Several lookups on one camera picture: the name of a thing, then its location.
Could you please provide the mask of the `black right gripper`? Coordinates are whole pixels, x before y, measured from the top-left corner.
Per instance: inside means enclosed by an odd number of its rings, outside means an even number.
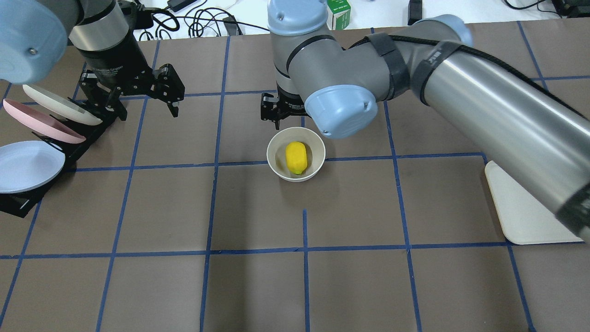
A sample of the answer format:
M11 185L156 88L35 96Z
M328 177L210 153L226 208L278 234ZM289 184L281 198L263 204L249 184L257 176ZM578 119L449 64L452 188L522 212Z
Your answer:
M276 130L280 122L290 116L309 116L299 95L278 90L278 95L262 93L260 97L260 120L270 121Z

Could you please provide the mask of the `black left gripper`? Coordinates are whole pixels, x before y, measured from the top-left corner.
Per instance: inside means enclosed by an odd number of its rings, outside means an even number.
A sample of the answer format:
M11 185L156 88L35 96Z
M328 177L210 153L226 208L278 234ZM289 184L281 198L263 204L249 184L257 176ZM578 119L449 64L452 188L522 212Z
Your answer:
M90 71L83 71L79 86L90 104L114 112L122 121L127 110L122 95L147 95L166 103L174 118L179 116L179 103L185 99L185 84L171 64L154 70L135 39L101 51L80 50Z

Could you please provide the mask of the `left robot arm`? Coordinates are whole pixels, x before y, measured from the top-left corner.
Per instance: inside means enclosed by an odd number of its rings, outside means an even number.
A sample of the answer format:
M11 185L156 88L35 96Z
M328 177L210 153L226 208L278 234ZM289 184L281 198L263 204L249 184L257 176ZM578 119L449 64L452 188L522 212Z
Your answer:
M170 15L167 9L138 0L3 0L0 13L2 80L42 81L72 45L87 64L79 80L87 109L109 109L126 120L120 97L144 95L178 116L182 80L171 64L152 69L134 36L161 24L156 15Z

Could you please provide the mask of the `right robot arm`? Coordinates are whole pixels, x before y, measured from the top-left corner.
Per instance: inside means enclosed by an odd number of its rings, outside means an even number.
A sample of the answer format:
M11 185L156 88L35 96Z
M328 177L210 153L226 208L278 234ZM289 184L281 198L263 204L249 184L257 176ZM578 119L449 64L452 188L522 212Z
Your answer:
M373 121L379 102L410 90L589 241L589 120L472 48L459 17L371 34L348 50L327 25L325 0L270 0L267 20L279 92L272 121L307 115L325 137L346 138Z

